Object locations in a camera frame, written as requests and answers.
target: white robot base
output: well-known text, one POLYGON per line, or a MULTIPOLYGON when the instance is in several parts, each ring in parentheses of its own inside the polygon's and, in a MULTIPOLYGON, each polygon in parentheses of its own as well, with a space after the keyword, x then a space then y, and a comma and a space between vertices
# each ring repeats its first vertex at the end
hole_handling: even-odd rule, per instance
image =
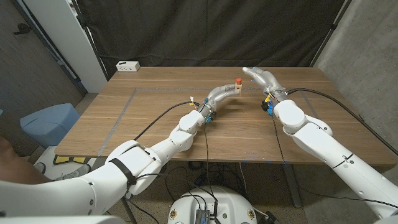
MULTIPOLYGON (((209 186, 203 187, 210 192, 209 186)), ((228 189, 226 187, 220 187, 212 185, 214 196, 218 200, 217 206, 217 219, 222 223, 242 223, 242 224, 256 224, 257 217, 254 213, 253 206, 247 201, 242 195, 236 193, 235 191, 228 189)), ((199 204, 201 210, 199 213, 205 213, 206 210, 213 214, 215 200, 208 193, 201 189, 192 189, 192 195, 199 195, 200 197, 183 197, 190 195, 189 192, 185 193, 176 200, 171 206, 170 213, 168 216, 168 224, 188 224, 188 223, 216 223, 214 220, 201 219, 197 220, 197 210, 199 210, 199 204)))

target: silver robotic hand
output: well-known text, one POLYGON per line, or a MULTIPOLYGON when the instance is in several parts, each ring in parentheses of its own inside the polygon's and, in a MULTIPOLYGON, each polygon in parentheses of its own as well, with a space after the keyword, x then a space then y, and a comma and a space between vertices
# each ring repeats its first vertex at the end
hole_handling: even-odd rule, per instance
POLYGON ((246 75, 252 77, 260 86, 264 88, 265 94, 271 94, 279 101, 287 100, 286 89, 279 84, 275 76, 268 71, 263 71, 260 68, 242 68, 246 75))
POLYGON ((205 118, 206 123, 209 123, 216 116, 217 106, 228 96, 239 95, 240 92, 241 90, 235 89, 235 84, 216 87, 205 98, 197 111, 205 118))

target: black curtain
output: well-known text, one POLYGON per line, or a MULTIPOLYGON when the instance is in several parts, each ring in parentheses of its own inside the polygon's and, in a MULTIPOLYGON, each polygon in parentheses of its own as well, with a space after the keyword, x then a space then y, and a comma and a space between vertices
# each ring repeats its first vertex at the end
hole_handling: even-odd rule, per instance
POLYGON ((307 67, 344 0, 78 0, 108 73, 141 66, 307 67))

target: yellow label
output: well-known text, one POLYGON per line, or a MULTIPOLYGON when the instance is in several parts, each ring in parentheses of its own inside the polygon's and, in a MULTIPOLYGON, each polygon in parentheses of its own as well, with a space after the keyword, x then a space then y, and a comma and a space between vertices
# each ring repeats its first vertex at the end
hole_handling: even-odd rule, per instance
POLYGON ((268 94, 267 98, 266 98, 266 102, 269 101, 269 98, 271 98, 271 94, 268 94))

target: black wire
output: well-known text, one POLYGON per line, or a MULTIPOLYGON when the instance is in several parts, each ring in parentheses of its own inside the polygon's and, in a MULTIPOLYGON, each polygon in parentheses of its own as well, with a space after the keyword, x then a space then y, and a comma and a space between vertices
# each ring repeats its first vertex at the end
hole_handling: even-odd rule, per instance
POLYGON ((344 110, 346 110, 351 116, 353 116, 357 121, 359 121, 366 129, 368 129, 376 138, 378 138, 378 140, 380 140, 385 146, 387 146, 393 153, 395 153, 398 156, 398 151, 396 149, 394 149, 394 147, 392 147, 386 140, 384 140, 380 135, 378 135, 378 133, 376 133, 368 124, 366 124, 360 117, 358 117, 356 114, 354 114, 354 112, 352 112, 350 109, 348 109, 344 104, 342 104, 340 101, 336 100, 335 98, 333 98, 332 96, 329 96, 325 93, 321 93, 319 91, 315 91, 315 90, 310 90, 307 88, 294 88, 291 89, 289 91, 287 91, 287 94, 292 94, 295 93, 296 91, 307 91, 310 93, 315 93, 321 96, 324 96, 332 101, 334 101, 335 103, 337 103, 338 105, 340 105, 344 110))
POLYGON ((207 209, 206 200, 205 200, 202 196, 200 196, 200 195, 193 195, 193 194, 190 194, 190 195, 183 195, 183 196, 179 197, 178 199, 180 199, 180 198, 185 198, 185 197, 190 197, 190 196, 194 197, 195 199, 196 199, 196 197, 200 197, 200 198, 205 202, 205 210, 207 209))
POLYGON ((381 201, 378 201, 378 200, 365 199, 365 198, 351 198, 351 197, 339 197, 339 196, 323 195, 323 194, 317 194, 317 193, 311 192, 311 191, 306 190, 306 189, 304 189, 302 187, 300 187, 300 189, 302 189, 303 191, 305 191, 307 193, 310 193, 310 194, 313 194, 313 195, 316 195, 316 196, 319 196, 319 197, 337 198, 337 199, 346 199, 346 200, 359 200, 359 201, 365 201, 365 202, 375 202, 375 203, 381 203, 383 205, 388 205, 388 206, 391 206, 391 207, 394 207, 394 208, 398 208, 397 205, 393 205, 393 204, 390 204, 390 203, 387 203, 387 202, 381 202, 381 201))
POLYGON ((207 156, 206 156, 206 175, 207 175, 207 184, 209 185, 211 194, 214 197, 213 189, 211 188, 210 179, 209 179, 209 145, 207 144, 206 123, 205 123, 205 127, 203 129, 205 131, 205 139, 206 139, 206 154, 207 154, 207 156))
MULTIPOLYGON (((232 168, 230 168, 230 166, 226 166, 225 164, 223 164, 223 166, 222 166, 223 170, 220 170, 220 168, 218 166, 217 166, 219 168, 218 170, 212 170, 211 169, 211 168, 216 167, 216 166, 217 166, 216 164, 213 164, 212 166, 209 166, 208 172, 219 172, 219 173, 227 172, 227 173, 233 174, 235 176, 236 183, 237 183, 237 185, 239 187, 239 189, 235 190, 235 191, 240 191, 241 195, 243 195, 243 197, 247 198, 246 192, 244 190, 244 184, 243 184, 243 181, 240 178, 240 176, 236 172, 232 171, 232 168)), ((224 186, 228 187, 228 188, 231 188, 231 189, 235 189, 234 187, 229 186, 229 185, 225 185, 224 184, 224 186)))
MULTIPOLYGON (((170 170, 167 174, 170 174, 171 172, 173 172, 173 171, 176 170, 176 169, 184 169, 184 170, 185 170, 185 177, 186 177, 186 179, 188 180, 188 170, 187 170, 187 168, 182 167, 182 166, 179 166, 179 167, 176 167, 176 168, 170 170)), ((167 178, 168 178, 168 177, 166 177, 165 180, 164 180, 164 181, 165 181, 165 185, 166 185, 166 189, 167 189, 167 192, 169 193, 170 197, 172 198, 173 202, 175 202, 175 200, 174 200, 174 198, 173 198, 173 195, 172 195, 172 193, 171 193, 170 190, 169 190, 169 186, 167 185, 167 178)), ((190 195, 192 195, 191 190, 189 189, 189 185, 188 185, 188 192, 189 192, 190 195)), ((198 202, 199 209, 201 209, 201 208, 200 208, 199 200, 198 200, 196 197, 194 197, 194 198, 195 198, 195 200, 198 202)))
POLYGON ((144 212, 145 214, 147 214, 148 216, 150 216, 153 220, 155 220, 155 222, 157 223, 157 224, 159 224, 159 222, 156 220, 156 218, 153 216, 153 215, 151 215, 150 213, 148 213, 147 211, 145 211, 144 209, 141 209, 140 207, 138 207, 135 203, 133 203, 133 202, 130 202, 134 207, 136 207, 138 210, 140 210, 140 211, 142 211, 142 212, 144 212))
MULTIPOLYGON (((170 107, 169 109, 167 109, 166 111, 164 111, 159 117, 157 117, 153 122, 151 122, 151 124, 149 124, 148 127, 146 127, 143 131, 141 131, 141 133, 139 133, 139 135, 137 135, 137 137, 135 137, 134 140, 137 141, 137 139, 139 139, 139 138, 140 138, 152 125, 154 125, 154 123, 156 123, 156 121, 158 121, 161 117, 163 117, 163 115, 165 115, 165 114, 166 114, 167 112, 169 112, 171 109, 176 108, 176 107, 181 106, 181 105, 184 105, 184 104, 189 104, 189 103, 194 103, 196 106, 199 106, 199 105, 200 105, 200 104, 197 103, 197 102, 187 101, 187 102, 183 102, 183 103, 178 103, 178 104, 176 104, 176 105, 170 107)), ((166 189, 167 189, 168 193, 170 194, 170 196, 172 197, 172 199, 174 200, 172 194, 170 193, 169 188, 167 187, 167 184, 166 184, 166 189)), ((159 223, 151 214, 149 214, 149 213, 146 212, 145 210, 139 208, 137 205, 135 205, 135 204, 133 204, 133 205, 134 205, 136 208, 138 208, 140 211, 142 211, 142 212, 144 212, 145 214, 151 216, 157 223, 159 223)))
POLYGON ((282 153, 282 148, 281 148, 281 146, 280 146, 279 137, 278 137, 278 132, 277 132, 277 130, 276 130, 275 118, 274 118, 273 115, 271 115, 271 117, 272 117, 272 121, 274 122, 275 135, 276 135, 276 140, 278 141, 278 146, 279 146, 280 155, 282 156, 282 162, 285 163, 284 154, 282 153))
POLYGON ((208 190, 206 190, 206 189, 204 189, 204 188, 202 188, 202 187, 199 187, 199 186, 197 186, 196 184, 194 184, 194 183, 192 183, 192 182, 190 182, 190 181, 188 181, 188 180, 185 180, 185 179, 179 178, 179 177, 177 177, 177 176, 174 176, 174 175, 170 175, 170 174, 153 174, 153 173, 152 173, 152 174, 143 174, 143 175, 140 175, 140 176, 138 176, 138 177, 137 177, 137 180, 138 180, 138 179, 140 179, 140 178, 143 178, 143 177, 149 176, 149 175, 161 175, 161 176, 169 176, 169 177, 173 177, 173 178, 176 178, 176 179, 178 179, 178 180, 184 181, 184 182, 186 182, 186 183, 190 184, 191 186, 194 186, 194 187, 196 187, 196 188, 199 188, 200 190, 202 190, 202 191, 204 191, 204 192, 208 193, 208 194, 209 194, 211 197, 213 197, 213 198, 214 198, 214 200, 215 200, 216 202, 218 202, 217 198, 216 198, 216 197, 214 197, 214 195, 213 195, 212 193, 210 193, 208 190))
MULTIPOLYGON (((278 139, 278 133, 276 131, 276 126, 275 126, 275 135, 276 135, 276 138, 278 139)), ((278 140, 278 145, 279 145, 280 153, 282 153, 282 148, 280 147, 279 140, 278 140)), ((359 200, 359 201, 365 201, 365 202, 375 202, 375 203, 381 203, 381 204, 384 204, 384 205, 392 206, 394 208, 398 208, 397 205, 393 205, 393 204, 390 204, 390 203, 387 203, 387 202, 381 202, 381 201, 378 201, 378 200, 365 199, 365 198, 351 198, 351 197, 339 197, 339 196, 323 195, 323 194, 313 193, 313 192, 311 192, 311 191, 309 191, 307 189, 304 189, 302 187, 300 187, 300 189, 304 190, 307 193, 310 193, 310 194, 313 194, 313 195, 316 195, 316 196, 319 196, 319 197, 346 199, 346 200, 359 200)))
MULTIPOLYGON (((170 107, 169 109, 167 109, 166 111, 164 111, 159 117, 157 117, 153 122, 151 122, 150 125, 148 125, 148 127, 146 127, 141 133, 139 133, 139 135, 137 135, 136 138, 134 138, 135 141, 137 141, 137 139, 139 139, 146 131, 148 131, 148 129, 154 125, 154 123, 156 123, 157 120, 159 120, 161 117, 163 117, 163 115, 165 115, 167 112, 169 112, 171 109, 176 108, 178 106, 184 105, 184 104, 189 104, 192 103, 192 101, 187 101, 187 102, 182 102, 182 103, 178 103, 172 107, 170 107)), ((200 104, 197 102, 193 102, 195 105, 199 106, 200 104)))

